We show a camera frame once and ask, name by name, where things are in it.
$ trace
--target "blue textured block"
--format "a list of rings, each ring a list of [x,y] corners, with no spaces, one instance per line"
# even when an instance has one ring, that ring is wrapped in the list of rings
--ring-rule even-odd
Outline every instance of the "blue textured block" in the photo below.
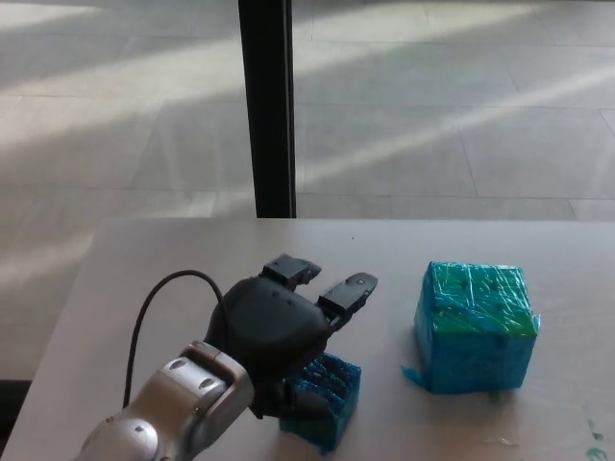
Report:
[[[292,378],[291,383],[298,389],[324,396],[331,405],[332,414],[318,421],[280,418],[280,429],[314,444],[321,454],[333,451],[357,407],[360,377],[361,369],[357,365],[323,353],[307,365],[300,376]]]
[[[434,394],[520,387],[540,319],[518,267],[432,262],[414,318],[422,376]]]

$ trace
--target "black cable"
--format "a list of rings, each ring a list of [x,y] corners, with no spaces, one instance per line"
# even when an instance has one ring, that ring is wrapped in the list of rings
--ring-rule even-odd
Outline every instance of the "black cable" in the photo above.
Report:
[[[227,325],[227,308],[224,305],[224,298],[222,297],[222,292],[220,291],[220,288],[218,288],[218,285],[215,284],[215,281],[213,281],[213,279],[207,274],[204,274],[200,271],[193,271],[188,269],[185,271],[174,272],[173,274],[168,275],[164,279],[159,281],[156,286],[152,288],[152,291],[150,291],[149,295],[147,295],[147,298],[145,298],[143,306],[141,307],[141,310],[139,310],[138,316],[136,317],[135,329],[133,330],[133,338],[131,339],[131,348],[128,352],[128,365],[126,367],[126,384],[124,386],[124,401],[122,403],[122,408],[126,408],[131,400],[131,387],[133,386],[133,367],[135,365],[136,341],[138,340],[138,334],[141,330],[141,324],[143,323],[143,317],[145,317],[145,312],[147,311],[147,308],[150,306],[150,303],[152,302],[154,297],[164,285],[166,285],[169,281],[173,279],[178,279],[179,277],[185,276],[197,277],[206,281],[209,284],[209,286],[213,290],[213,293],[215,294],[215,297],[218,301],[218,305],[220,306],[223,325]]]

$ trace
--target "tiled floor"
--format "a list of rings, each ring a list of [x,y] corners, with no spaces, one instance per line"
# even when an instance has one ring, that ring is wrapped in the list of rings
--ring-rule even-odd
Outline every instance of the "tiled floor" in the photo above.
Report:
[[[301,217],[615,220],[615,3],[295,0]],[[0,0],[0,377],[110,216],[251,216],[233,0]]]

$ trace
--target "green paint mark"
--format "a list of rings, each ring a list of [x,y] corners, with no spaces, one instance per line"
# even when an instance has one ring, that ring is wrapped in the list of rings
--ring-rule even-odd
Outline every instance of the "green paint mark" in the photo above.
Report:
[[[487,392],[487,396],[489,396],[489,401],[492,405],[499,405],[500,401],[502,401],[500,393],[498,391]]]
[[[590,418],[589,420],[587,420],[587,423],[589,424],[589,430],[591,431],[592,436],[594,437],[594,440],[597,440],[597,441],[604,440],[604,436],[600,434],[600,432],[596,432],[596,424],[594,423],[594,420]]]
[[[608,461],[608,457],[603,449],[592,448],[585,452],[589,461]]]

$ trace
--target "tabletop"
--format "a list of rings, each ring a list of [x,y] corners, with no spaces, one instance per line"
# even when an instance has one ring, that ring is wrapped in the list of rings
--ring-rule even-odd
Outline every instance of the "tabletop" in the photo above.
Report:
[[[149,290],[207,272],[223,291],[281,253],[323,268],[315,300],[356,272],[380,283],[328,352],[362,367],[336,460],[607,461],[615,457],[615,225],[420,221],[145,219],[108,222],[75,281],[3,461],[66,461],[121,408],[130,336]],[[431,260],[519,265],[542,330],[518,391],[434,396],[404,378]],[[215,305],[198,279],[165,287],[145,318],[134,392],[202,339]],[[316,460],[317,450],[246,411],[199,460]]]

